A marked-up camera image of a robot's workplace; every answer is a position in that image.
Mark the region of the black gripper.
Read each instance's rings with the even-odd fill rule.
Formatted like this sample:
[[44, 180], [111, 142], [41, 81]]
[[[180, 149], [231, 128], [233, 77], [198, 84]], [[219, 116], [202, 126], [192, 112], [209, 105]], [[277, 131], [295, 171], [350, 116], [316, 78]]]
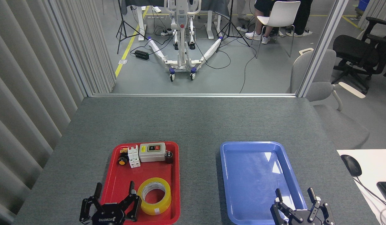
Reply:
[[[329, 204], [322, 201], [320, 197], [316, 196], [313, 188], [307, 189], [311, 203], [313, 204], [310, 210], [293, 210], [288, 207], [282, 199], [282, 194], [279, 188], [276, 189], [276, 201], [271, 206], [270, 212], [274, 223], [276, 225], [334, 225], [335, 220], [332, 215]], [[324, 220], [317, 217], [319, 210], [323, 213]], [[282, 212], [288, 217], [289, 221], [285, 221], [279, 214]]]
[[[98, 182], [94, 195], [82, 200], [82, 206], [79, 216], [79, 221], [82, 224], [92, 225], [123, 225], [125, 220], [137, 222], [139, 208], [142, 199], [137, 195], [134, 189], [134, 181], [130, 181], [129, 193], [120, 203], [106, 203], [100, 205], [99, 198], [102, 190], [102, 183]], [[125, 212], [133, 203], [133, 208], [129, 212]], [[90, 216], [90, 207], [94, 205], [96, 212]]]

